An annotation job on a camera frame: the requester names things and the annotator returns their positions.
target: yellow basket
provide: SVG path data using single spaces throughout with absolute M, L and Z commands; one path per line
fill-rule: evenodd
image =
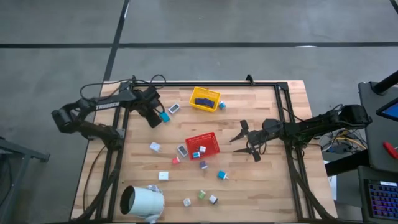
M 209 100 L 214 101 L 214 107 L 210 108 L 208 106 L 197 105 L 197 104 L 195 104 L 196 98 L 208 98 Z M 193 89 L 189 103 L 194 108 L 199 108 L 199 109 L 202 109 L 205 111 L 214 112 L 217 110 L 218 103 L 220 102 L 220 98 L 221 98 L 221 93 L 219 93 L 219 92 L 211 91 L 211 90 L 208 90 L 205 88 L 195 87 Z

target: keyboard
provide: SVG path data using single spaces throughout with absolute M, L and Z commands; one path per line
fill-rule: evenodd
M 398 183 L 365 180 L 373 218 L 398 220 Z

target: gray floor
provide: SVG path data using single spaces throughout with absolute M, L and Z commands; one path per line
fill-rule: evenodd
M 110 43 L 122 4 L 0 0 L 0 44 Z M 388 0 L 132 0 L 121 42 L 398 41 L 397 20 Z M 109 52 L 0 49 L 0 136 L 51 153 L 47 164 L 29 166 L 16 223 L 68 219 L 87 142 L 59 133 L 50 113 L 77 100 L 82 85 L 103 79 Z M 157 73 L 169 80 L 242 80 L 248 73 L 257 80 L 305 80 L 318 114 L 338 103 L 359 103 L 357 84 L 394 72 L 396 58 L 397 47 L 119 49 L 111 80 Z M 339 201 L 352 186 L 338 186 Z M 339 203 L 338 211 L 360 218 L 356 207 Z

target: plastic basket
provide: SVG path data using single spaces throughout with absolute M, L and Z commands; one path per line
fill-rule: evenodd
M 206 152 L 201 154 L 200 158 L 220 153 L 220 147 L 218 146 L 215 133 L 206 133 L 199 136 L 187 138 L 185 140 L 185 143 L 187 144 L 189 158 L 191 160 L 194 160 L 192 154 L 198 151 L 199 146 L 206 147 Z
M 211 101 L 214 101 L 214 107 L 210 108 L 208 106 L 204 105 L 197 105 L 195 104 L 195 99 L 196 98 L 208 98 Z M 189 99 L 189 103 L 194 107 L 194 108 L 199 108 L 205 111 L 210 111 L 214 112 L 217 110 L 218 103 L 220 102 L 221 98 L 221 93 L 217 91 L 211 91 L 205 88 L 200 88 L 200 87 L 195 87 L 193 89 L 191 98 Z

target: butcher block tabletop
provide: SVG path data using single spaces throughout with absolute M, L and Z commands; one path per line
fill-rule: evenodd
M 290 98 L 296 116 L 312 117 L 304 82 L 287 81 Z M 101 96 L 109 95 L 119 84 L 103 85 Z M 279 119 L 275 90 L 266 86 L 209 87 L 221 93 L 226 109 L 214 113 L 193 108 L 189 99 L 193 87 L 164 87 L 159 89 L 160 101 L 167 108 L 175 103 L 180 109 L 170 116 L 168 123 L 152 129 L 136 111 L 129 115 L 123 152 L 114 222 L 143 222 L 133 215 L 123 215 L 119 202 L 123 190 L 129 186 L 146 187 L 157 185 L 163 191 L 165 208 L 158 222 L 292 222 L 297 220 L 284 143 L 280 139 L 267 142 L 261 161 L 254 162 L 252 155 L 237 153 L 246 145 L 246 138 L 229 142 L 241 129 L 240 121 L 248 121 L 249 130 L 260 130 L 266 118 Z M 282 102 L 287 107 L 282 94 Z M 98 111 L 94 123 L 112 125 L 114 109 Z M 215 156 L 191 161 L 182 157 L 177 146 L 185 145 L 185 139 L 214 132 L 220 146 Z M 161 145 L 161 151 L 149 148 L 152 142 Z M 103 148 L 101 140 L 88 145 L 71 218 L 83 213 L 83 189 L 89 169 Z M 87 207 L 98 193 L 103 176 L 106 150 L 97 160 L 86 190 Z M 305 167 L 311 191 L 326 210 L 336 217 L 335 204 L 318 146 L 309 145 L 305 150 Z M 179 156 L 181 163 L 172 164 Z M 206 161 L 208 168 L 200 169 L 199 162 Z M 223 170 L 228 180 L 217 178 Z M 159 172 L 168 171 L 169 180 L 159 181 Z M 200 190 L 206 192 L 203 200 L 198 198 Z M 218 198 L 215 205 L 208 200 L 210 195 Z M 108 211 L 110 190 L 104 201 L 105 217 Z M 189 198 L 191 205 L 184 207 L 183 200 Z M 300 194 L 303 210 L 306 210 L 303 193 Z

